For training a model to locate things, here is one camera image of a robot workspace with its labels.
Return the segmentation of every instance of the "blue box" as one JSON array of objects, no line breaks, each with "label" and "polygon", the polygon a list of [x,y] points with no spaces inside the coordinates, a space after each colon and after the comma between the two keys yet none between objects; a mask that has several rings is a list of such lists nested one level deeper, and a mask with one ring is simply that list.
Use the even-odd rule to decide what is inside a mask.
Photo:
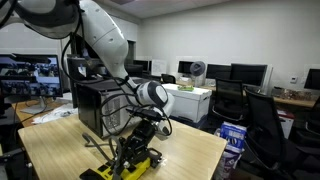
[{"label": "blue box", "polygon": [[244,138],[247,128],[224,122],[221,125],[220,137],[228,141],[233,151],[241,152],[244,146]]}]

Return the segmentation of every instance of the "metal stand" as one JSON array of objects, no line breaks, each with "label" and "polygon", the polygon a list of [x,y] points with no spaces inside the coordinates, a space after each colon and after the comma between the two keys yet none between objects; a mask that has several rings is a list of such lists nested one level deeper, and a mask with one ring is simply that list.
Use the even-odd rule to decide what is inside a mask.
[{"label": "metal stand", "polygon": [[53,109],[52,107],[49,107],[46,105],[45,100],[42,96],[40,96],[39,98],[40,98],[39,104],[32,105],[20,111],[28,114],[38,114],[38,113],[50,111]]}]

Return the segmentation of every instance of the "wall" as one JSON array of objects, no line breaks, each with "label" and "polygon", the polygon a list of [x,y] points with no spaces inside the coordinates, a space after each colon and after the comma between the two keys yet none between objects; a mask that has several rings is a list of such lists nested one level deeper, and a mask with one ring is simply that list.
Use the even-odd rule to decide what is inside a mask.
[{"label": "wall", "polygon": [[60,54],[60,41],[52,40],[28,29],[11,24],[0,30],[0,53]]},{"label": "wall", "polygon": [[141,23],[141,19],[122,11],[118,11],[112,7],[102,4],[101,2],[97,3],[110,15],[127,40],[134,42],[137,41],[138,25]]},{"label": "wall", "polygon": [[[320,68],[320,1],[237,0],[145,19],[138,41],[137,58],[167,60],[170,74],[186,56],[269,64],[271,87],[303,89],[308,69]],[[290,84],[292,75],[297,84]]]}]

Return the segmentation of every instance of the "desk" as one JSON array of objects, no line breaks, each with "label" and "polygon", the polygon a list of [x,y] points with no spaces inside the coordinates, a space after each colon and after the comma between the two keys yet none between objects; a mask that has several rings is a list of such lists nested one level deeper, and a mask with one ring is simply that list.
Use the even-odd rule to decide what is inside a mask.
[{"label": "desk", "polygon": [[[226,140],[172,121],[173,133],[165,141],[154,137],[149,144],[165,160],[149,168],[140,179],[211,179],[227,144]],[[20,129],[19,136],[39,179],[79,179],[88,168],[96,169],[106,160],[95,148],[85,148],[81,134],[93,132],[72,115],[45,124]],[[111,157],[107,147],[104,151]]]},{"label": "desk", "polygon": [[[38,101],[36,101],[36,100],[26,101],[26,102],[19,102],[19,103],[12,104],[12,108],[13,108],[13,110],[16,111],[16,115],[18,116],[18,118],[19,118],[21,121],[23,121],[24,119],[30,118],[30,117],[32,117],[33,115],[32,115],[32,114],[28,114],[28,113],[20,112],[20,110],[21,110],[21,109],[24,109],[24,108],[27,108],[28,106],[37,104],[37,103],[38,103]],[[57,107],[62,106],[62,104],[56,103],[56,102],[50,102],[50,103],[48,104],[48,106],[50,106],[50,107],[52,107],[52,108],[57,108]],[[43,115],[47,114],[48,112],[50,112],[50,111],[46,111],[46,112],[37,114],[37,115],[35,115],[33,118],[43,116]],[[33,124],[32,124],[33,118],[30,118],[30,119],[26,120],[25,122],[23,122],[23,123],[22,123],[23,127],[32,126],[32,125],[33,125]]]},{"label": "desk", "polygon": [[190,85],[194,85],[193,81],[181,81],[181,80],[176,80],[176,84],[181,85],[181,86],[190,86]]},{"label": "desk", "polygon": [[[209,89],[212,91],[216,91],[216,87],[212,86],[200,86],[200,88],[203,89]],[[293,100],[293,99],[282,99],[282,98],[277,98],[273,97],[274,102],[276,103],[282,103],[282,104],[288,104],[288,105],[294,105],[294,106],[302,106],[302,107],[307,107],[307,108],[312,108],[314,104],[316,103],[315,101],[304,101],[304,100]]]}]

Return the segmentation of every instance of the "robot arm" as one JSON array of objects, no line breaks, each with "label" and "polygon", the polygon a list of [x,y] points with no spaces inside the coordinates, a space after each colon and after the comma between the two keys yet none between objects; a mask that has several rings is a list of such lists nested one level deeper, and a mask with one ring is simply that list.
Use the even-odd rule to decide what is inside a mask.
[{"label": "robot arm", "polygon": [[[67,37],[77,29],[81,20],[84,33],[81,28],[77,33],[83,36],[99,55],[113,77],[126,81],[123,83],[116,80],[125,93],[136,95],[135,98],[130,97],[129,101],[135,105],[157,105],[167,116],[171,114],[174,98],[161,84],[148,82],[137,85],[128,76],[124,69],[124,60],[128,53],[127,40],[111,17],[94,1],[2,0],[1,3],[6,1],[8,3],[0,10],[0,15],[9,11],[11,6],[14,6],[14,12],[4,25],[24,23],[30,29],[49,38]],[[154,111],[163,115],[158,108],[154,108]]]},{"label": "robot arm", "polygon": [[[10,3],[6,4],[7,8],[2,8],[3,2],[6,1]],[[7,14],[11,18],[1,23],[0,28],[1,25],[20,22],[39,34],[53,39],[62,39],[77,32],[99,55],[121,89],[125,93],[134,95],[134,98],[129,97],[129,103],[140,107],[155,105],[151,110],[162,117],[171,114],[174,97],[167,93],[160,83],[151,81],[137,85],[128,76],[124,69],[128,43],[110,16],[94,1],[2,0],[0,17],[5,14],[2,13],[3,10],[10,9],[8,8],[11,7],[10,4],[14,7],[14,15],[11,16],[9,10]],[[120,175],[123,175],[125,169],[135,169],[129,174],[139,177],[150,166],[150,162],[153,167],[158,164],[161,153],[155,156],[151,152],[154,150],[147,147],[156,130],[164,131],[162,123],[157,122],[158,120],[141,121],[127,139],[119,139],[117,153],[113,153],[115,158],[110,162],[111,167],[106,170],[114,172],[113,179],[121,179]]]}]

